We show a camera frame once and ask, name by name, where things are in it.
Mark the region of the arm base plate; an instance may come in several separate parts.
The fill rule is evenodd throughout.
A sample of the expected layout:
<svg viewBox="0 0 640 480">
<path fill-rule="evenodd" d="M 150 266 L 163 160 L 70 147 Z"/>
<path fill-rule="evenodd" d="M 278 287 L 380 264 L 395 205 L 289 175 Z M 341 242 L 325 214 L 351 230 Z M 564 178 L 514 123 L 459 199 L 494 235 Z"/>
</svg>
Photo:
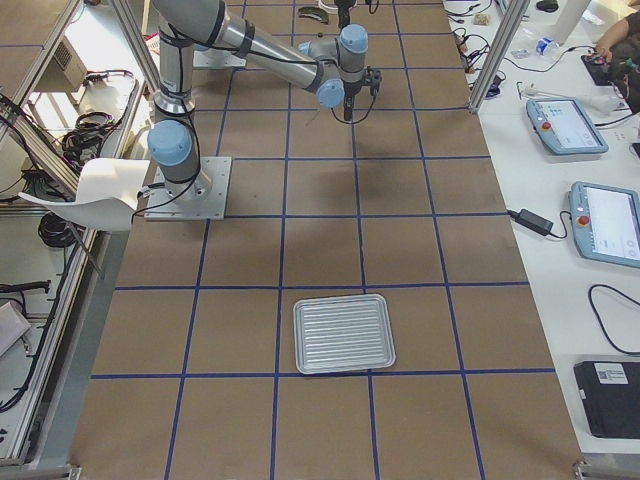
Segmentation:
<svg viewBox="0 0 640 480">
<path fill-rule="evenodd" d="M 173 184 L 153 189 L 143 212 L 149 221 L 222 220 L 226 210 L 231 157 L 202 157 L 201 170 L 195 183 L 180 196 Z"/>
<path fill-rule="evenodd" d="M 208 49 L 194 51 L 193 68 L 198 70 L 222 70 L 244 68 L 246 60 L 238 58 L 228 51 Z"/>
</svg>

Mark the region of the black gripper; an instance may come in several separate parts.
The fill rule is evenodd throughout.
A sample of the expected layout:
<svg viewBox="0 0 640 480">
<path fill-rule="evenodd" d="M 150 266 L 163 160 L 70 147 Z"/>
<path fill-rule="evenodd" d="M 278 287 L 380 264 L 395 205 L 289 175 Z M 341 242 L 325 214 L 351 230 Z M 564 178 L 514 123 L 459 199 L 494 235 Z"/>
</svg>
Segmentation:
<svg viewBox="0 0 640 480">
<path fill-rule="evenodd" d="M 351 120 L 353 118 L 353 100 L 360 93 L 364 85 L 364 79 L 359 78 L 353 81 L 343 80 L 344 102 L 343 102 L 343 119 Z"/>
<path fill-rule="evenodd" d="M 356 5 L 356 0 L 334 0 L 334 5 L 338 13 L 338 25 L 342 30 L 349 25 L 349 11 Z"/>
</svg>

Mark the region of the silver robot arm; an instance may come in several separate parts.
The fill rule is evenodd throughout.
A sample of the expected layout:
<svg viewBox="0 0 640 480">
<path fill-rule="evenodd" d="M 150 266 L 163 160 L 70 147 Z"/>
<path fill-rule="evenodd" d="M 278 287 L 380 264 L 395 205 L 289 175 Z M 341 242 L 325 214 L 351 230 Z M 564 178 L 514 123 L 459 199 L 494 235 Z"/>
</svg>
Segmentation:
<svg viewBox="0 0 640 480">
<path fill-rule="evenodd" d="M 228 52 L 271 71 L 314 94 L 320 106 L 342 107 L 345 121 L 351 121 L 363 88 L 372 96 L 379 91 L 381 73 L 366 63 L 368 32 L 361 25 L 343 25 L 334 38 L 292 47 L 232 13 L 222 1 L 157 1 L 154 7 L 161 17 L 160 84 L 154 94 L 159 119 L 148 147 L 172 204 L 199 201 L 212 186 L 194 125 L 197 46 Z"/>
</svg>

